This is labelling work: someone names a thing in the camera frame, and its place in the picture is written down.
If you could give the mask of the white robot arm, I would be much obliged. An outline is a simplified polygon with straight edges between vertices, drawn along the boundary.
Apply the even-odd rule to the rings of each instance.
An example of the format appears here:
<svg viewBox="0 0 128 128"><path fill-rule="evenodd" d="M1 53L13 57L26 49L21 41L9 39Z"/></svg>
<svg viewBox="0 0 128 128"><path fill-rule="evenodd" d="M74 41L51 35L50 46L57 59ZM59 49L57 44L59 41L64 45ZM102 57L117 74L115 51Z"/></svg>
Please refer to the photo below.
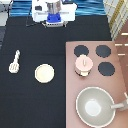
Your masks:
<svg viewBox="0 0 128 128"><path fill-rule="evenodd" d="M75 20L77 5L62 0L32 0L32 18L45 27L61 27Z"/></svg>

